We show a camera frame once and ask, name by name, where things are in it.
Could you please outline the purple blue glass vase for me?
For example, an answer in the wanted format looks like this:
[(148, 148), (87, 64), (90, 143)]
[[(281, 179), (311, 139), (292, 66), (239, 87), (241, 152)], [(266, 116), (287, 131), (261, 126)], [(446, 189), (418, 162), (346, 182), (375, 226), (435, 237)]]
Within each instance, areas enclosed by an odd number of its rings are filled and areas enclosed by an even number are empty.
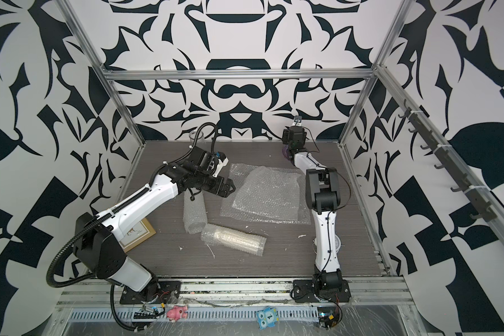
[(283, 148), (282, 148), (282, 154), (284, 156), (285, 159), (291, 161), (291, 151), (290, 151), (290, 148), (288, 145), (285, 145)]

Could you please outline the bubble-wrapped roll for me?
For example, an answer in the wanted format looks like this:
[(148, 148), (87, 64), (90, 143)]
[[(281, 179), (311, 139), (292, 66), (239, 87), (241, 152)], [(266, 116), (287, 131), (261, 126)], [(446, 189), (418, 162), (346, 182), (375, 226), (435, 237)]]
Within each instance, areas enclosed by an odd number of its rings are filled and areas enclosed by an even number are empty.
[(203, 193), (192, 195), (188, 190), (184, 193), (183, 223), (186, 232), (191, 235), (202, 232), (207, 225)]

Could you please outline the bubble-wrapped cylinder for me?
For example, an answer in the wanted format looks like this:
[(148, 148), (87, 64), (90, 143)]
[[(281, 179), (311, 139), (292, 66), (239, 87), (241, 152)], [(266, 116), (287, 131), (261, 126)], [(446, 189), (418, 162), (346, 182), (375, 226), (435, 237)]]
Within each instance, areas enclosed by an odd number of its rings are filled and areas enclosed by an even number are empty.
[(263, 255), (267, 242), (266, 237), (214, 224), (205, 225), (200, 237), (205, 244), (225, 246), (254, 256)]

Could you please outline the clear glass vase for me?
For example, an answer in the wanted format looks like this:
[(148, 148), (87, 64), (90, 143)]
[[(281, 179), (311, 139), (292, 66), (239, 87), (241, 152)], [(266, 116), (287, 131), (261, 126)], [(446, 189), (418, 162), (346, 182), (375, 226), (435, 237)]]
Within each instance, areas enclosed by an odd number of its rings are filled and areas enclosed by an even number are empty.
[(193, 130), (189, 134), (189, 139), (190, 139), (190, 143), (195, 146), (204, 146), (204, 144), (205, 144), (205, 138), (204, 138), (203, 131), (197, 132), (197, 131)]

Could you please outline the bubble wrap around vase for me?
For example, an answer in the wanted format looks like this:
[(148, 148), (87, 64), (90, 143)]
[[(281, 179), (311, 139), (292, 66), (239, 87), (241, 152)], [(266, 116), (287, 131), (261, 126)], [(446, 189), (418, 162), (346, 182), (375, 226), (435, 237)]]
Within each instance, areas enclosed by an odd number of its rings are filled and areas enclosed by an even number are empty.
[(221, 215), (238, 221), (309, 225), (305, 201), (305, 175), (298, 169), (230, 166), (236, 191), (221, 203)]

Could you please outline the bubble-wrapped purple item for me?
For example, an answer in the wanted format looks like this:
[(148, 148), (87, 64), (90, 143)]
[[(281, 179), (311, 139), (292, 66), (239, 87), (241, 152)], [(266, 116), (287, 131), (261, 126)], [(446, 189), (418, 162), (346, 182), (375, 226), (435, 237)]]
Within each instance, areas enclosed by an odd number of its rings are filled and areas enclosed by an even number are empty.
[(244, 180), (232, 208), (278, 221), (294, 221), (300, 205), (299, 177), (298, 173), (256, 168)]

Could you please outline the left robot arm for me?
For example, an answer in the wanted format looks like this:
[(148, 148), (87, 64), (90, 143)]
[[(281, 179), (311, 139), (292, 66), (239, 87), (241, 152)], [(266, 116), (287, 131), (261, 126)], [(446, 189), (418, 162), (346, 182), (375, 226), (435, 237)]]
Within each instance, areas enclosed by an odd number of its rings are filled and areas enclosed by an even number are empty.
[[(88, 213), (80, 216), (75, 235), (50, 263), (47, 285), (64, 288), (87, 279), (102, 279), (123, 287), (141, 302), (157, 300), (162, 295), (158, 277), (131, 259), (120, 241), (142, 219), (182, 193), (194, 196), (196, 191), (205, 191), (228, 197), (235, 192), (233, 181), (220, 175), (228, 164), (227, 155), (213, 146), (205, 150), (197, 143), (198, 139), (194, 138), (184, 155), (156, 168), (143, 188), (115, 206), (94, 216)], [(77, 257), (89, 271), (73, 280), (57, 281), (55, 269), (70, 255)]]

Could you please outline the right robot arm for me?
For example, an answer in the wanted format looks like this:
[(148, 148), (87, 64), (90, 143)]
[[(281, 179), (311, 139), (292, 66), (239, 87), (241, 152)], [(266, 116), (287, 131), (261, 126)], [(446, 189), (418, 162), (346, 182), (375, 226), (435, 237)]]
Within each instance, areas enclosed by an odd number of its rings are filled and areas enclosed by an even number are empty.
[(298, 120), (283, 131), (284, 156), (305, 174), (305, 201), (316, 232), (313, 285), (316, 295), (325, 295), (344, 286), (335, 233), (337, 211), (342, 208), (340, 175), (313, 157), (305, 148), (306, 140), (306, 129)]

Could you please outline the blue toy figure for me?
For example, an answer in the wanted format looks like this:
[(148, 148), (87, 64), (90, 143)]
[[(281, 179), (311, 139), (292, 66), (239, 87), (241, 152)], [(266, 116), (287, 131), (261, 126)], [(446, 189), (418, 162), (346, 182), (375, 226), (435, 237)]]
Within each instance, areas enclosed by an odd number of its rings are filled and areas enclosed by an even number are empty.
[(278, 312), (273, 307), (266, 307), (256, 312), (256, 319), (260, 330), (271, 328), (279, 321)]

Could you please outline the left circuit board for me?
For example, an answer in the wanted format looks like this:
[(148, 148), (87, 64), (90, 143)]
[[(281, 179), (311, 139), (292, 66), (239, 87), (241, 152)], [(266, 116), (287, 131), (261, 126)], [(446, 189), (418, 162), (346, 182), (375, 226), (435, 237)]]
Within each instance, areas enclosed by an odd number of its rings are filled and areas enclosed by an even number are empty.
[(135, 312), (133, 319), (158, 319), (165, 315), (165, 307), (147, 307), (143, 306), (138, 312)]

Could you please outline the right circuit board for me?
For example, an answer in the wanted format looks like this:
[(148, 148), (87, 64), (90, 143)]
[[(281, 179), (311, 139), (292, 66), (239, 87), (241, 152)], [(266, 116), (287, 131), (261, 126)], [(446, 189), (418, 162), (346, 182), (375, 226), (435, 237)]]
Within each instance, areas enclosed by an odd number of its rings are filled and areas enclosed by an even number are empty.
[(343, 318), (343, 313), (337, 307), (319, 307), (319, 327), (332, 329), (339, 324)]

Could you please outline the wooden picture frame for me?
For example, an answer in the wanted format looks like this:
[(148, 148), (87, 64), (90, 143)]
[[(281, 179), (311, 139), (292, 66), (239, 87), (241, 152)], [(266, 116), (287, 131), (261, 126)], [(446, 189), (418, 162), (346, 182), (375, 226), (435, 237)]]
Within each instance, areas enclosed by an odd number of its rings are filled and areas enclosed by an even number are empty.
[(147, 218), (143, 218), (120, 240), (124, 252), (129, 252), (156, 234)]

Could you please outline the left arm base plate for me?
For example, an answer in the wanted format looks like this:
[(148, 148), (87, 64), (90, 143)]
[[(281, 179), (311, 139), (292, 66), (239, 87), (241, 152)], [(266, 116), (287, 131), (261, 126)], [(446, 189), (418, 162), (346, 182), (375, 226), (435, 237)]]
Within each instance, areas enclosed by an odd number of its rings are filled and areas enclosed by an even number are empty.
[(122, 305), (173, 303), (179, 299), (180, 281), (152, 280), (141, 291), (125, 287), (120, 297)]

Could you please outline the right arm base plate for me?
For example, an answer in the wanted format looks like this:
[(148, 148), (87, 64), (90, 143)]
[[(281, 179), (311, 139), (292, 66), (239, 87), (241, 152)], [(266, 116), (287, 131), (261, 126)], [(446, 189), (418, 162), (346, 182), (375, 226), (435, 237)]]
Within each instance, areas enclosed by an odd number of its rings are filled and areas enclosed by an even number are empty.
[(349, 283), (344, 279), (339, 284), (325, 284), (320, 280), (294, 280), (290, 297), (297, 303), (348, 303), (352, 295)]

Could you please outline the black hook rail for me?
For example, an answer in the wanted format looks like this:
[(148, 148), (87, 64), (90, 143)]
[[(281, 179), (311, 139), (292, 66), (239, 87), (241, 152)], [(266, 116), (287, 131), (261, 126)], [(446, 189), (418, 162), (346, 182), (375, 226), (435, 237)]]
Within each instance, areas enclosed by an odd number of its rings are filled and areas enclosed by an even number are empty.
[(425, 112), (407, 107), (400, 116), (407, 119), (413, 128), (411, 133), (418, 134), (424, 145), (421, 149), (429, 151), (439, 160), (435, 169), (444, 169), (455, 182), (450, 190), (453, 193), (463, 193), (475, 208), (477, 214), (473, 219), (483, 219), (492, 222), (498, 218), (498, 211), (492, 201), (488, 188), (470, 172), (469, 167), (456, 152), (437, 127), (430, 121)]

